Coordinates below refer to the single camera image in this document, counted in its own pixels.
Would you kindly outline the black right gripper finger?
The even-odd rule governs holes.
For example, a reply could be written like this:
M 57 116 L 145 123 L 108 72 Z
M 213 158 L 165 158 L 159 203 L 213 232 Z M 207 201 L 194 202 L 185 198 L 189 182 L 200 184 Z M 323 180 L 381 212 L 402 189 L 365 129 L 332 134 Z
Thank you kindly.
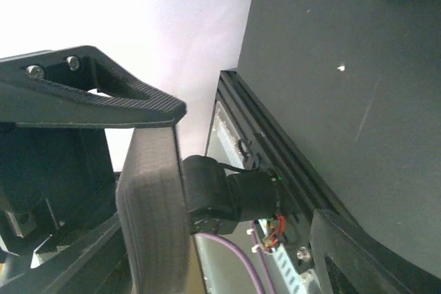
M 440 292 L 440 278 L 332 211 L 314 211 L 310 244 L 322 293 Z

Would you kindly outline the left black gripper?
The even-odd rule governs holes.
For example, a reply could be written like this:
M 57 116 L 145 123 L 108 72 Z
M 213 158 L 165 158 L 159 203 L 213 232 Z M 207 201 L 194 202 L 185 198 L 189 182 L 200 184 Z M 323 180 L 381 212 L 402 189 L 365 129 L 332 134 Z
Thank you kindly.
M 98 227 L 1 292 L 131 291 L 104 129 L 35 127 L 172 127 L 186 113 L 93 46 L 2 58 L 1 249 L 28 255 Z

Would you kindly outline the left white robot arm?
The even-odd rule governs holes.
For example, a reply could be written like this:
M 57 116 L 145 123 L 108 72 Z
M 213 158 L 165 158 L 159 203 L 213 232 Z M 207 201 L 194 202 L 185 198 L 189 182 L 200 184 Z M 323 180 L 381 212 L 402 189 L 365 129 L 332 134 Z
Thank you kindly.
M 181 159 L 185 113 L 92 46 L 2 59 L 1 292 L 183 293 L 192 235 L 274 216 L 274 170 Z

